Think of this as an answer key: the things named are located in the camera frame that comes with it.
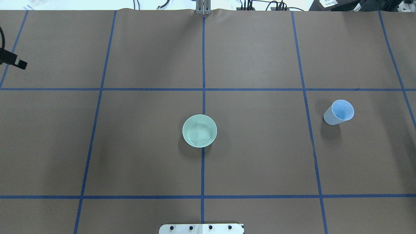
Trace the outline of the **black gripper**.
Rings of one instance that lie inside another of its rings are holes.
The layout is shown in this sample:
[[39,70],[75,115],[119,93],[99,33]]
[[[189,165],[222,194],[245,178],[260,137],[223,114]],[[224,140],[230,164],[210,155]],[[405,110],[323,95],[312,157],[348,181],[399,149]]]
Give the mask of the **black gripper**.
[[27,68],[27,62],[21,60],[14,53],[7,51],[4,48],[0,49],[0,64],[8,64],[15,66],[19,69],[25,70]]

